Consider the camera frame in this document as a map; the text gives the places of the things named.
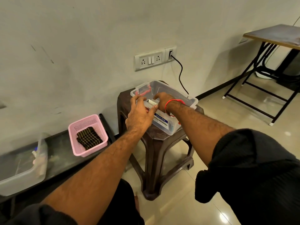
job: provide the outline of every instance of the skirting board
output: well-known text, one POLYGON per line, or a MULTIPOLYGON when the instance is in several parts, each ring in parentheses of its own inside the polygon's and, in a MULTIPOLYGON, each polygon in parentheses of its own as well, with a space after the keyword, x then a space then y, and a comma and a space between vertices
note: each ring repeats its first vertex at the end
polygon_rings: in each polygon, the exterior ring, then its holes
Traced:
MULTIPOLYGON (((248 76, 248 75, 250 74, 250 72, 251 72, 251 71, 247 72, 247 73, 245 74, 245 77, 248 76)), ((222 88, 227 87, 227 86, 233 84, 238 78, 239 78, 239 76, 237 76, 237 77, 235 77, 235 78, 233 78, 233 79, 231 79, 231 80, 229 80, 229 81, 227 81, 227 82, 225 82, 225 83, 223 83, 223 84, 221 84, 221 85, 219 85, 219 86, 216 86, 216 87, 214 87, 214 88, 211 89, 211 90, 208 90, 208 91, 206 91, 206 92, 204 92, 204 93, 202 93, 202 94, 196 96, 196 98, 197 98, 198 100, 203 99, 203 98, 205 98, 205 97, 207 97, 207 96, 209 96, 209 95, 215 93, 216 91, 219 91, 219 90, 221 90, 222 88)))

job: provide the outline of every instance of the clear plastic box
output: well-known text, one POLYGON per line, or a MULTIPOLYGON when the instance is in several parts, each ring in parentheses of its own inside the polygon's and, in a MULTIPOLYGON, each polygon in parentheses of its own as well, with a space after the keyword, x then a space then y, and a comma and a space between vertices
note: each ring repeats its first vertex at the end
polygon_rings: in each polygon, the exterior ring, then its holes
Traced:
MULTIPOLYGON (((133 91, 130 92, 130 95, 133 97, 136 94, 140 94, 145 96, 147 100, 150 99, 153 101, 154 95, 159 92, 171 94, 175 99, 183 100, 187 106, 196 109, 198 99, 191 97, 188 94, 179 92, 169 85, 156 80, 137 86, 133 91)), ((149 109, 153 106, 146 101, 144 101, 144 105, 149 109)), ((160 110, 157 110, 155 113, 152 124, 163 130, 168 135, 173 135, 180 128, 180 124, 178 123, 176 117, 171 117, 160 110)))
POLYGON ((2 151, 9 152, 0 155, 0 195, 9 196, 18 193, 45 179, 48 162, 45 136, 41 134, 37 142, 37 139, 31 138, 29 144, 27 139, 26 146, 20 145, 22 140, 1 145, 2 151))

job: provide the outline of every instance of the red thread bracelet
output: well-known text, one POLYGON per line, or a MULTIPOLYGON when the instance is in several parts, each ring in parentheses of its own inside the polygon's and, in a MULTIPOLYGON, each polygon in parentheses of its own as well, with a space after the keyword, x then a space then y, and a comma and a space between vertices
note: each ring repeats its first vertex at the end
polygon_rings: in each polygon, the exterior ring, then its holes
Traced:
POLYGON ((166 103, 166 105, 165 105, 165 113, 167 113, 166 107, 167 107, 168 103, 171 102, 171 101, 181 102, 182 104, 185 105, 185 102, 183 102, 183 100, 176 100, 176 99, 169 100, 169 101, 166 103))

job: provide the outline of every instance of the person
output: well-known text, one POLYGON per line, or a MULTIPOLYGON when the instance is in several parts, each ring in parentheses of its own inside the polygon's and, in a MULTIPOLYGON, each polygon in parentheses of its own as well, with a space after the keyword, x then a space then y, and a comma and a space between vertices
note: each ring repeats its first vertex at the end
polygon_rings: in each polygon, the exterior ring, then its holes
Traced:
POLYGON ((147 113, 145 98, 134 96, 127 132, 40 204, 25 208, 8 224, 144 224, 133 191, 121 176, 157 108, 178 119, 208 167, 196 178, 197 201, 206 203, 220 192, 243 225, 300 224, 300 163, 294 155, 261 132, 235 130, 170 101, 174 98, 166 93, 157 98, 159 104, 147 113))

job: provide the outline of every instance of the foot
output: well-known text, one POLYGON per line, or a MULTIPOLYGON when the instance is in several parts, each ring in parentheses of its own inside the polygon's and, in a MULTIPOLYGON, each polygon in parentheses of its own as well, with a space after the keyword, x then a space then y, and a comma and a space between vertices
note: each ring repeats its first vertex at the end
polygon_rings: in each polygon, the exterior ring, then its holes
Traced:
POLYGON ((134 201, 135 201, 135 208, 140 213, 139 197, 137 196, 137 194, 136 194, 136 196, 134 196, 134 201))

